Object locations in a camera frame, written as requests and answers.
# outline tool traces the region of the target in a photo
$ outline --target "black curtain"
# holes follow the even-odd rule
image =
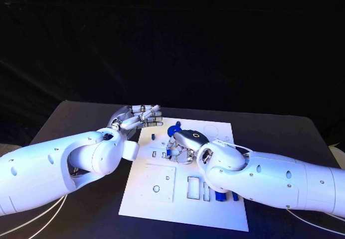
[[[306,116],[329,131],[345,118],[343,9],[4,1],[1,141],[27,144],[63,100]]]

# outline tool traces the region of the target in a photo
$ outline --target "white cable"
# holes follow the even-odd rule
[[[340,218],[340,217],[337,217],[336,215],[332,215],[332,214],[329,214],[329,213],[326,213],[329,216],[332,216],[333,218],[336,218],[336,219],[339,219],[340,221],[343,221],[345,222],[345,219],[343,218]]]
[[[320,227],[320,226],[311,224],[311,223],[307,222],[306,220],[303,220],[288,209],[287,209],[287,212],[288,212],[298,220],[301,220],[304,223],[307,223],[308,225],[311,225],[311,226],[314,226],[314,227],[317,227],[317,228],[320,228],[320,229],[323,229],[323,230],[326,230],[326,231],[329,231],[329,232],[332,232],[332,233],[336,233],[336,234],[345,236],[345,233],[339,233],[339,232],[336,232],[336,231],[332,231],[330,229],[326,229],[326,228],[323,228],[323,227]]]
[[[57,203],[60,202],[62,199],[63,199],[63,197],[60,197],[59,201],[50,206],[50,208],[43,213],[40,213],[28,222],[26,222],[24,224],[17,226],[15,228],[10,229],[5,233],[0,234],[0,237],[5,234],[11,233],[13,231],[15,231],[18,228],[21,228],[28,223],[31,223],[37,218],[40,218],[53,209],[53,207],[57,205]]]
[[[54,216],[56,216],[57,213],[59,213],[59,210],[60,210],[60,208],[62,208],[62,206],[63,206],[65,201],[66,201],[66,196],[65,196],[65,198],[63,198],[63,201],[62,201],[62,203],[60,203],[60,205],[59,205],[59,209],[57,209],[56,213],[53,214],[50,220],[49,220],[47,223],[44,224],[44,226],[39,229],[39,231],[28,237],[28,239],[31,239],[31,238],[40,233],[40,231],[44,229],[44,227],[49,225],[50,221],[53,220]]]
[[[248,152],[252,152],[251,149],[248,149],[248,148],[245,148],[245,147],[242,147],[242,146],[239,146],[239,145],[236,145],[236,144],[228,143],[228,142],[225,142],[225,141],[222,141],[222,140],[219,140],[219,139],[216,139],[216,140],[220,141],[222,143],[231,145],[231,146],[235,146],[235,147],[238,147],[238,148],[244,148]]]

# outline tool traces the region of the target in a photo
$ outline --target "blue object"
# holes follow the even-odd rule
[[[215,200],[219,202],[226,201],[226,194],[215,192]]]
[[[236,202],[238,201],[238,195],[233,192],[232,192],[232,198],[233,198],[233,201]]]
[[[176,132],[179,132],[180,130],[181,130],[181,128],[180,128],[180,122],[177,121],[177,122],[176,122],[176,125],[170,126],[168,129],[167,129],[167,135],[168,135],[168,137],[171,137],[173,134],[174,134]]]

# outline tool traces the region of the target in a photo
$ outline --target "white robotic arm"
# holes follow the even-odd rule
[[[345,217],[345,170],[301,162],[281,155],[241,154],[220,140],[207,142],[193,130],[176,132],[168,147],[187,150],[196,160],[209,187],[220,193],[233,191],[245,199],[275,208],[320,211]]]
[[[49,203],[135,160],[135,129],[163,125],[160,106],[122,107],[106,128],[30,145],[0,158],[0,216]]]

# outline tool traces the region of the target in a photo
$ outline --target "table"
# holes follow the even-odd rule
[[[63,101],[57,106],[31,144],[98,130],[106,126],[112,113],[122,105]],[[261,115],[219,111],[163,108],[170,118],[229,122],[233,142],[255,151],[275,153],[308,163],[337,167],[313,122],[306,117]],[[138,140],[137,131],[132,141]],[[306,223],[284,209],[245,200],[249,232],[118,216],[131,162],[121,160],[114,173],[83,186],[66,197],[57,216],[36,238],[340,238]],[[52,203],[26,212],[0,217],[0,232],[39,215]],[[7,238],[27,238],[41,228],[56,209]],[[330,229],[339,221],[317,212],[295,214]]]

